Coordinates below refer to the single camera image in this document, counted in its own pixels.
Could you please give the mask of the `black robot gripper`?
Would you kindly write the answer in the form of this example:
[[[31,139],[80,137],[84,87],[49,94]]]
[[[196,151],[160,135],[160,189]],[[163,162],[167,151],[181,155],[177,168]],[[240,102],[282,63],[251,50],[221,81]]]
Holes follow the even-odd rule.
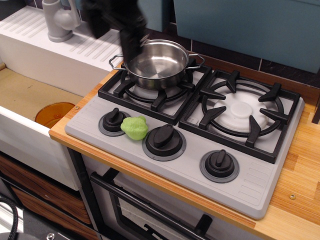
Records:
[[[142,53],[148,40],[147,21],[136,0],[83,0],[81,6],[96,39],[105,35],[110,26],[120,29],[125,63]]]

